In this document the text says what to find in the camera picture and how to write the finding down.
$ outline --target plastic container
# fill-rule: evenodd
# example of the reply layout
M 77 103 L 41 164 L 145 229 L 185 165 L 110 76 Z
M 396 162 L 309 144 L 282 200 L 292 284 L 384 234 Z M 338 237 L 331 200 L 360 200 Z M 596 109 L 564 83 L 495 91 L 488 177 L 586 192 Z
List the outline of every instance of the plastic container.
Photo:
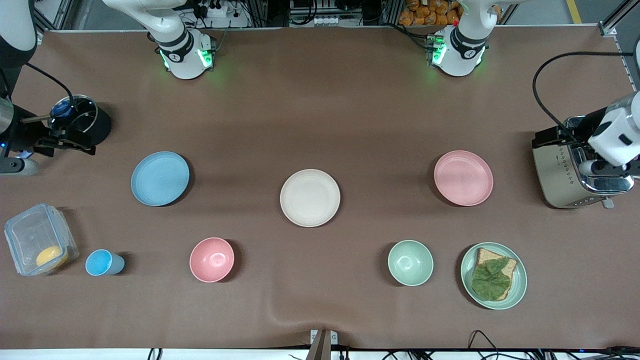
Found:
M 47 274 L 78 257 L 65 217 L 48 204 L 38 204 L 4 225 L 4 236 L 18 274 Z

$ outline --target spinach leaf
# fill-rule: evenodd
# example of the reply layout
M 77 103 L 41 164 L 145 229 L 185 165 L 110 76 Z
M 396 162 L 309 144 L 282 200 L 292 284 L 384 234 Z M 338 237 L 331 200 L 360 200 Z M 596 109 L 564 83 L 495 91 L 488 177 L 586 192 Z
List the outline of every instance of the spinach leaf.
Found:
M 511 285 L 511 279 L 502 273 L 502 269 L 509 262 L 508 257 L 489 260 L 476 266 L 473 273 L 471 288 L 481 298 L 496 301 Z

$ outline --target green bowl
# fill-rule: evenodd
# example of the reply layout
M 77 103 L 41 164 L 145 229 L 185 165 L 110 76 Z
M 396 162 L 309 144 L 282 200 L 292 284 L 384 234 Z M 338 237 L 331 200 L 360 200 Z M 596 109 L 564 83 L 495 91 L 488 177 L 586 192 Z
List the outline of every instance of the green bowl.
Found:
M 433 273 L 433 256 L 423 244 L 403 240 L 389 252 L 389 271 L 402 285 L 418 286 L 429 280 Z
M 507 297 L 502 301 L 488 301 L 476 294 L 471 288 L 471 282 L 473 279 L 474 269 L 477 263 L 478 249 L 481 247 L 491 250 L 496 254 L 503 256 L 509 256 L 511 259 L 516 259 L 518 264 L 513 272 L 513 282 L 511 283 L 511 289 Z M 471 247 L 462 258 L 462 265 L 460 266 L 460 276 L 462 277 L 462 284 L 465 289 L 471 295 L 471 297 L 480 305 L 493 310 L 506 310 L 516 306 L 524 294 L 527 292 L 527 272 L 524 270 L 524 264 L 522 260 L 508 247 L 498 243 L 479 243 Z

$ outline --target blue cup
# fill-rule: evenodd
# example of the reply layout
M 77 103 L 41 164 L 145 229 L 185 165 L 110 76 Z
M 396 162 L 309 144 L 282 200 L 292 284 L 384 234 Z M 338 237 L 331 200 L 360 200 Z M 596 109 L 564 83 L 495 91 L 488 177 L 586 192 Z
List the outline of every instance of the blue cup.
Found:
M 100 249 L 89 255 L 84 268 L 92 276 L 113 275 L 122 271 L 124 259 L 109 250 Z

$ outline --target bread slice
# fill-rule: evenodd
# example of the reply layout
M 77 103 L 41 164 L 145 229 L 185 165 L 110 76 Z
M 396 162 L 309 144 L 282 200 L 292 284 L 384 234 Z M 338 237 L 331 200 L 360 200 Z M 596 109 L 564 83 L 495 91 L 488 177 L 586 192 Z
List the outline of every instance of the bread slice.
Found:
M 481 247 L 480 249 L 478 249 L 478 260 L 477 260 L 476 266 L 481 265 L 489 260 L 496 260 L 501 258 L 504 258 L 504 256 L 500 254 L 496 254 L 491 250 L 487 250 Z M 509 262 L 502 269 L 502 273 L 509 277 L 509 280 L 511 280 L 511 284 L 513 284 L 513 272 L 516 270 L 517 264 L 518 264 L 517 260 L 509 258 Z M 495 301 L 502 301 L 506 299 L 510 289 L 511 289 L 511 285 L 509 285 L 509 288 L 504 292 L 504 294 L 502 294 L 502 296 L 497 298 Z

